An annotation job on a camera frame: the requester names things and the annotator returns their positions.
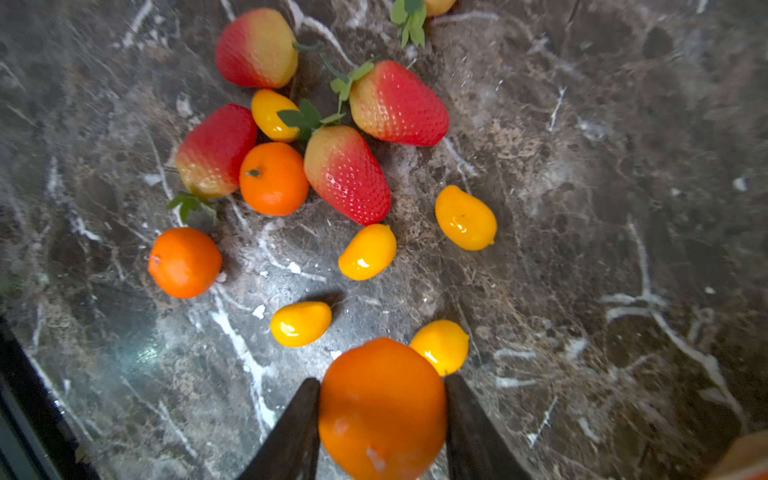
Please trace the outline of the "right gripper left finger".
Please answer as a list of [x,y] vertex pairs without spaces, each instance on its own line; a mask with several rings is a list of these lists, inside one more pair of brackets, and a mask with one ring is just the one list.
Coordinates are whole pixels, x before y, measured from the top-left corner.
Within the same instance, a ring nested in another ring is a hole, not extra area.
[[320,438],[320,381],[306,378],[256,456],[237,477],[248,479],[315,479]]

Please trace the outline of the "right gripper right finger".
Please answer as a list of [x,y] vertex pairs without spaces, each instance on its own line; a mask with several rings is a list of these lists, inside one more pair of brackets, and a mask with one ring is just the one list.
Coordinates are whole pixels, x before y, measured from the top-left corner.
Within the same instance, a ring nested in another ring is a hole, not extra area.
[[530,480],[466,381],[452,374],[444,378],[444,386],[449,478]]

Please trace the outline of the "orange mandarin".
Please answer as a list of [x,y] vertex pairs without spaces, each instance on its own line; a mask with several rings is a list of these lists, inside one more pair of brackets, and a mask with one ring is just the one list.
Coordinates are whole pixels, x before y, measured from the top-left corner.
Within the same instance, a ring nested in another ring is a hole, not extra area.
[[326,371],[318,430],[330,457],[354,479],[417,479],[446,440],[443,380],[412,348],[371,340]]
[[222,254],[207,234],[182,227],[167,230],[156,239],[148,272],[168,295],[191,299],[212,287],[222,263]]
[[260,214],[278,217],[298,210],[310,189],[303,157],[280,142],[251,149],[241,165],[239,182],[247,205]]

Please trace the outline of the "pink scalloped fruit bowl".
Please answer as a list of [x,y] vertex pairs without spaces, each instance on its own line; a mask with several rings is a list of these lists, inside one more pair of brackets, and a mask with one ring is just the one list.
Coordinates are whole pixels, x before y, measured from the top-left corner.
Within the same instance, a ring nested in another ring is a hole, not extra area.
[[736,439],[705,480],[767,480],[767,430]]

